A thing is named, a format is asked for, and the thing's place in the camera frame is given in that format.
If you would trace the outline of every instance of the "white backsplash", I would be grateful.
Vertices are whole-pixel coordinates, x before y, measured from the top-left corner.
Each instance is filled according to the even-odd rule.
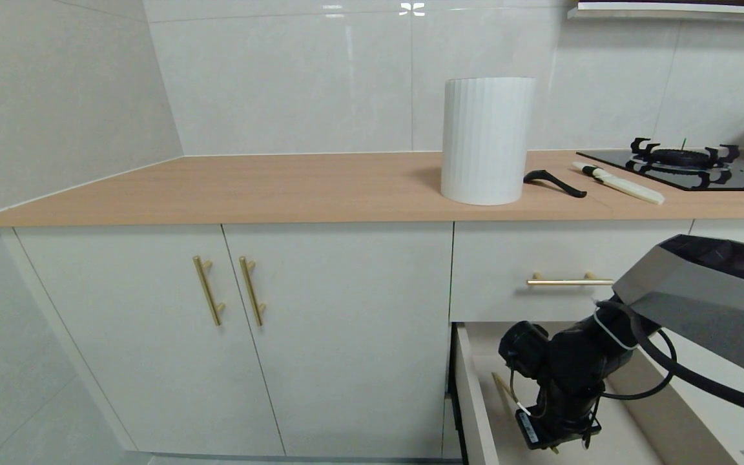
[[[565,0],[145,0],[186,155],[440,150],[447,79],[538,79],[531,148],[744,139],[744,24]]]

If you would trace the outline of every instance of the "wooden countertop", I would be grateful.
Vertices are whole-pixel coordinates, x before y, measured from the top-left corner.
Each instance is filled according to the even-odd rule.
[[[525,185],[515,203],[478,207],[440,194],[437,152],[183,157],[0,211],[0,227],[744,218],[744,192],[685,192],[605,165],[665,195],[653,205],[570,168],[579,160],[532,151],[528,170],[548,170],[585,198]]]

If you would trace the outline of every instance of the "drawer handle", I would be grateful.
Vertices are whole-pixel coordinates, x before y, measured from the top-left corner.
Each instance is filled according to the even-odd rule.
[[[254,319],[257,320],[257,326],[263,326],[263,312],[266,310],[266,304],[258,304],[257,296],[254,294],[254,285],[251,283],[251,271],[254,270],[254,262],[249,262],[247,258],[241,256],[240,269],[243,271],[245,289],[249,292],[251,309],[254,310]]]
[[[588,271],[582,280],[545,280],[541,273],[533,273],[528,285],[614,285],[614,280],[597,278],[595,274]]]
[[[202,261],[200,256],[194,256],[194,267],[197,268],[197,276],[200,278],[200,285],[203,286],[203,294],[206,295],[206,302],[209,303],[209,309],[212,311],[212,319],[214,320],[215,326],[220,326],[220,314],[225,309],[225,302],[219,304],[214,303],[214,296],[212,295],[212,289],[209,287],[209,279],[206,277],[206,270],[212,267],[212,261]]]

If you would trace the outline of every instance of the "white ribbed vase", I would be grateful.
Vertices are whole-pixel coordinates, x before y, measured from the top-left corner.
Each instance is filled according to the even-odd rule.
[[[534,92],[533,77],[446,82],[440,193],[475,205],[519,200]]]

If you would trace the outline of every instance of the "gas stove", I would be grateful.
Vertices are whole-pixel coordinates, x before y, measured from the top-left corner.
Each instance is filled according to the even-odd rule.
[[[579,155],[684,191],[744,191],[744,147],[665,148],[636,138],[631,150],[581,150]]]

